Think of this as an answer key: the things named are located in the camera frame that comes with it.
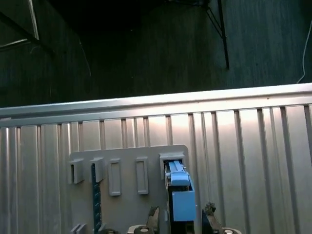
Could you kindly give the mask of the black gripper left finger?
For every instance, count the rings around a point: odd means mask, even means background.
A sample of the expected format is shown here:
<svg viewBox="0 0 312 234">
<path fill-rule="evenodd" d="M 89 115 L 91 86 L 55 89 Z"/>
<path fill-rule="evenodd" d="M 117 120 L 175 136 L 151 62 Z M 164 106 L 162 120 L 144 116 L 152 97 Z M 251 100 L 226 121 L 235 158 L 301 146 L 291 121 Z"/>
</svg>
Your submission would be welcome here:
<svg viewBox="0 0 312 234">
<path fill-rule="evenodd" d="M 151 207 L 148 213 L 146 224 L 133 225 L 128 228 L 128 234 L 158 234 L 159 228 L 159 213 L 158 206 Z"/>
</svg>

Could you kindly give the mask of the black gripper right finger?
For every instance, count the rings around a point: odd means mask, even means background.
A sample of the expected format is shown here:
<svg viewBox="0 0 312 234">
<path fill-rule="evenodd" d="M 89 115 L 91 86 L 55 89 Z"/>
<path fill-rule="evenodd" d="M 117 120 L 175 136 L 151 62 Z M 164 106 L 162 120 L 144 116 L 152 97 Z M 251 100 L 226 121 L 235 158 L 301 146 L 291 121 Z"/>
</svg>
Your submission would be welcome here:
<svg viewBox="0 0 312 234">
<path fill-rule="evenodd" d="M 202 209 L 202 233 L 203 234 L 241 234 L 241 231 L 223 227 L 215 217 L 216 207 L 214 203 L 208 202 Z"/>
</svg>

